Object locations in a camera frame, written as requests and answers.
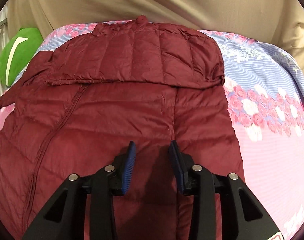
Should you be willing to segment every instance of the bed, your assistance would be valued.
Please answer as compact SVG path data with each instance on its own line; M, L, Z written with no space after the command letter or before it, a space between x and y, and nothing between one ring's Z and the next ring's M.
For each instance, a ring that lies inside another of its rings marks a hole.
M53 51L68 40L91 32L95 26L96 23L79 23L60 27L46 36L37 52ZM246 183L272 216L284 239L296 239L304 223L302 67L274 45L230 32L201 32L216 41L223 56L223 87L239 140ZM0 130L13 109L14 105L1 109Z

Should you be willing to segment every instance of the green pillow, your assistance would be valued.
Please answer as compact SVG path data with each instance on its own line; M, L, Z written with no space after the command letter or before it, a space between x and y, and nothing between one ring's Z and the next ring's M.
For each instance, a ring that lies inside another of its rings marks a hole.
M42 42L43 38L37 28L20 29L0 55L1 83L11 86L21 70L30 62Z

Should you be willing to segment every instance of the jacket sleeve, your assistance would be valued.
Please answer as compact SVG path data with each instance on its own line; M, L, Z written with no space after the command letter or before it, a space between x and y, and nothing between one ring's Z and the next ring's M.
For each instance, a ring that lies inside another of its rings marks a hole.
M28 80L49 68L49 62L52 58L52 54L52 51L40 51L32 58L22 77L4 95L0 97L0 109L15 103L21 87Z

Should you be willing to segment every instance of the silver screw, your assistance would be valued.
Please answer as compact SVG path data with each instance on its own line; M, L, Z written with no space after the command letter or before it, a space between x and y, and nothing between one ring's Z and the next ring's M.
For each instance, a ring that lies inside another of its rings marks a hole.
M193 165L192 169L193 169L193 171L201 171L202 170L202 166L196 164L196 165Z
M237 176L236 173L230 173L229 177L230 177L230 179L233 179L233 180L237 180L239 178L239 176Z
M108 165L108 166L105 166L105 168L104 168L104 170L106 171L106 172L112 172L112 171L114 171L114 166L113 165Z
M69 180L70 180L70 181L76 181L78 178L79 178L79 177L78 177L77 174L71 174L71 175L69 176Z

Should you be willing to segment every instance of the zipper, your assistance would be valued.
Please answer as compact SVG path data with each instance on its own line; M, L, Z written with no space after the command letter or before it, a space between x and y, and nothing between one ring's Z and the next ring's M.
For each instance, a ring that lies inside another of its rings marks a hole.
M30 214L32 211L32 206L33 206L33 201L34 201L36 178L38 176L38 172L39 172L44 154L47 150L47 147L48 147L50 141L52 140L52 138L55 136L55 134L65 125L65 123L69 119L70 115L72 114L77 102L79 101L80 97L86 91L87 88L88 88L88 86L86 86L86 85L80 86L80 89L74 95L74 97L71 101L70 107L66 111L65 115L61 118L61 120L58 122L56 127L50 133L47 134L47 136L45 137L45 139L43 140L43 142L39 148L39 152L36 157L36 165L34 167L34 171L32 174L32 180L31 180L30 187L29 187L28 198L24 205L25 211L23 211L23 216L22 216L22 230L23 230L22 233L24 233L28 229L28 219L30 217Z

